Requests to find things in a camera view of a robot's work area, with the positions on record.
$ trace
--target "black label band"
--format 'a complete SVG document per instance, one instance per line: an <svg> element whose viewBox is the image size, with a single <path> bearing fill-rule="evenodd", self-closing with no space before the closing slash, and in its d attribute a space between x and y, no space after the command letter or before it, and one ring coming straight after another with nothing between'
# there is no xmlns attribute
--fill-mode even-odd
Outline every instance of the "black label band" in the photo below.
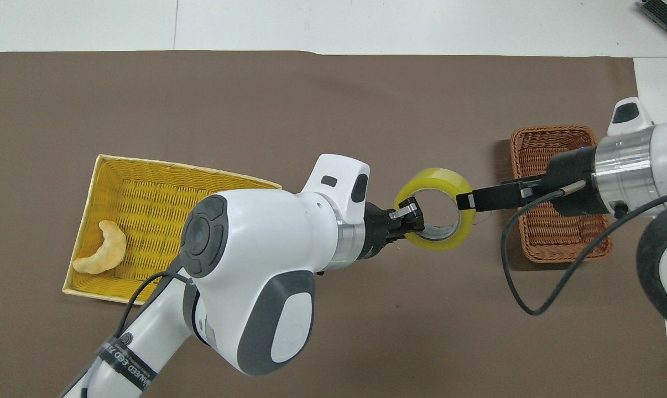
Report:
<svg viewBox="0 0 667 398"><path fill-rule="evenodd" d="M144 391L154 378L154 372L138 355L127 348L118 338L111 337L97 352L98 356L134 386Z"/></svg>

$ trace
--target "brown wicker basket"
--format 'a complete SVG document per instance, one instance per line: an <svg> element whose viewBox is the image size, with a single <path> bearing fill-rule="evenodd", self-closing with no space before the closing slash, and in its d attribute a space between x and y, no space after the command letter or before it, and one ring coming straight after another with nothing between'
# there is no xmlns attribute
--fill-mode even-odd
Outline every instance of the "brown wicker basket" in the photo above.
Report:
<svg viewBox="0 0 667 398"><path fill-rule="evenodd" d="M596 145L591 129L584 126L539 126L518 129L510 139L513 176L543 174L555 154ZM579 252L609 225L606 215L562 217L553 205L544 203L519 220L520 242L528 259L537 263L563 263ZM611 238L604 239L587 260L602 259L612 249Z"/></svg>

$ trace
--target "black cable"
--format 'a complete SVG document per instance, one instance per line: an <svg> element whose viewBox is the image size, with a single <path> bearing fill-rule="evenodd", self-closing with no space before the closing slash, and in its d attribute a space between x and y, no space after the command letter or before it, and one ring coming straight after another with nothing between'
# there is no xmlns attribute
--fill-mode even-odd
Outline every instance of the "black cable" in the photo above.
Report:
<svg viewBox="0 0 667 398"><path fill-rule="evenodd" d="M627 212L624 217L616 220L613 224L609 225L607 229L605 229L599 236L596 237L587 247L584 247L584 250L579 253L577 258L572 262L572 264L569 265L567 270L565 271L564 275L562 275L562 278L557 282L555 285L553 292L550 293L548 296L548 299L545 300L543 305L541 305L537 310L531 310L528 305L523 302L523 300L520 298L520 295L518 295L518 290L515 289L515 285L513 284L513 279L510 277L510 266L508 265L508 252L507 252L507 246L508 246L508 233L510 232L511 228L513 228L513 225L518 222L518 219L523 215L526 214L527 212L531 211L534 207L543 204L544 202L549 202L553 199L556 199L557 197L564 196L565 192L562 190L554 191L551 192L543 197L540 197L539 199L536 199L533 202L530 202L526 206L523 206L523 208L520 209L520 211L516 212L516 214L513 215L508 220L508 224L506 224L506 227L503 229L503 234L501 234L501 262L503 263L503 273L506 275L506 282L508 282L508 287L510 287L510 292L513 293L513 298L515 298L515 301L520 305L520 308L523 308L523 311L528 313L529 315L541 315L543 312L545 312L548 307L553 304L554 300L557 298L559 293L561 292L562 288L564 285L566 285L567 281L569 278L574 274L574 271L579 267L579 265L584 261L584 259L589 255L589 253L596 248L601 241L606 239L612 232L615 230L619 229L622 225L626 224L630 220L638 217L640 214L643 214L646 211L649 211L655 206L660 206L663 203L667 202L667 195L661 196L658 199L655 199L653 201L650 201L643 206L639 206L636 209Z"/></svg>
<svg viewBox="0 0 667 398"><path fill-rule="evenodd" d="M129 301L127 303L127 307L124 308L124 312L122 314L121 319L119 319L119 325L117 327L117 330L114 331L113 336L115 338L119 338L122 333L124 332L124 324L127 323L127 318L129 317L129 311L132 310L132 307L134 307L134 302L137 300L137 297L139 296L139 293L146 288L149 283L154 282L159 277L172 277L174 279L181 280L181 282L184 283L189 283L189 279L187 277L184 277L181 274L177 274L175 272L169 272L169 271L162 271L158 272L150 277L148 277L144 282L142 282L141 285L132 293L132 297L129 298ZM93 362L90 368L88 368L88 371L86 372L85 375L85 380L83 381L83 387L80 389L80 396L81 398L88 398L88 386L90 385L90 382L93 378L93 373L95 372L95 369L97 368L98 365L100 365L100 358L96 358L96 360Z"/></svg>

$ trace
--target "yellow tape roll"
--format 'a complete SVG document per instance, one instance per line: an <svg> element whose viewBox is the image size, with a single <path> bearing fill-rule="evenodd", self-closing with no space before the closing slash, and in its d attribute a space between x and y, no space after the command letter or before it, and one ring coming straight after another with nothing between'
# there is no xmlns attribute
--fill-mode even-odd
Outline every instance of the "yellow tape roll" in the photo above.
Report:
<svg viewBox="0 0 667 398"><path fill-rule="evenodd" d="M406 186L402 187L395 199L397 203L404 201L415 192L426 189L442 191L456 202L456 196L460 193L473 191L471 184L454 171L448 169L426 169L415 175ZM425 222L425 230L422 232L410 232L405 237L415 245L427 250L450 250L459 246L471 232L473 217L476 211L459 212L459 222L454 226L436 227Z"/></svg>

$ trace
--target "brown table surface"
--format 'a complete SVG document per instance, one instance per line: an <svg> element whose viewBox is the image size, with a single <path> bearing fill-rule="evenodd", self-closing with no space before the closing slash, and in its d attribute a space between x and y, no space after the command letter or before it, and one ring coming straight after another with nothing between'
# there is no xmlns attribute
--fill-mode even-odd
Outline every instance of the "brown table surface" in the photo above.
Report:
<svg viewBox="0 0 667 398"><path fill-rule="evenodd" d="M0 396L55 396L123 305L60 292L97 154L177 161L298 192L319 154L371 166L390 207L417 171L510 176L517 128L604 135L631 60L309 53L0 53ZM308 347L260 378L190 338L144 396L667 396L660 315L635 275L645 220L529 317L503 278L508 212L451 252L409 242L316 282ZM516 269L541 269L512 248ZM538 305L561 270L515 272Z"/></svg>

